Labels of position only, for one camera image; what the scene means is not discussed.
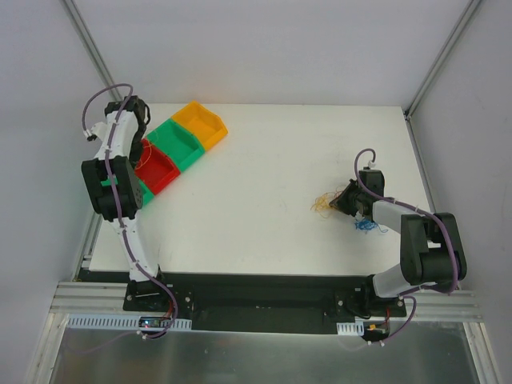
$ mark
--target orange bin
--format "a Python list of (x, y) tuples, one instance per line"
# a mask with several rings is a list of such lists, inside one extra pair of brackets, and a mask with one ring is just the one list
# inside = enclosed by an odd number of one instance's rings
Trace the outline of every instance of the orange bin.
[(198, 138), (205, 150), (209, 150), (227, 135), (221, 118), (198, 102), (190, 102), (171, 119)]

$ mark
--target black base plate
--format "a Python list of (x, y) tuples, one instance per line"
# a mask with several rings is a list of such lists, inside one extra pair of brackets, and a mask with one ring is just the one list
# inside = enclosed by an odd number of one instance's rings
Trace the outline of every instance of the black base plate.
[[(240, 274), (164, 274), (178, 302), (178, 318), (192, 320), (194, 330), (291, 334), (336, 334), (338, 322), (353, 322), (354, 310), (385, 317), (405, 317), (397, 298), (360, 305), (366, 277), (275, 276)], [(128, 274), (87, 272), (81, 280), (128, 282)], [(123, 309), (159, 312), (169, 309), (167, 297), (128, 300)]]

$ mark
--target white wall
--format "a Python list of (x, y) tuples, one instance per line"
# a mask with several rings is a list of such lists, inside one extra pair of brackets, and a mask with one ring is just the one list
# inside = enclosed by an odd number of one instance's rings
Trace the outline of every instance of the white wall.
[(512, 382), (512, 2), (484, 2), (413, 116), (438, 209), (458, 218), (468, 276)]
[(55, 0), (0, 2), (0, 51), (0, 381), (15, 384), (90, 214), (80, 117), (102, 84)]
[(77, 0), (148, 102), (406, 107), (468, 0)]

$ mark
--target white tabletop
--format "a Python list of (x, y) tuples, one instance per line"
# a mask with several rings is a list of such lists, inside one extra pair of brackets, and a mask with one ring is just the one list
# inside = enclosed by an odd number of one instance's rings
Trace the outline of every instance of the white tabletop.
[[(183, 105), (150, 105), (149, 130)], [(354, 218), (310, 208), (377, 151), (386, 195), (428, 209), (399, 107), (206, 105), (229, 131), (141, 211), (164, 272), (368, 275), (399, 261), (399, 235), (356, 230)], [(369, 160), (362, 158), (360, 167)], [(127, 271), (109, 224), (91, 270)]]

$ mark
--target blue string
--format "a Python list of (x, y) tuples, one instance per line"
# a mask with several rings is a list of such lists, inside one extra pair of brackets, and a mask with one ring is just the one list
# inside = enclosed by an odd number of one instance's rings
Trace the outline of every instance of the blue string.
[(355, 219), (355, 229), (356, 230), (364, 230), (365, 232), (368, 232), (369, 230), (373, 230), (375, 228), (378, 228), (378, 230), (381, 231), (381, 233), (386, 233), (388, 230), (383, 230), (379, 224), (376, 222), (372, 222), (371, 220), (368, 220), (367, 218), (364, 218), (363, 220), (357, 220)]

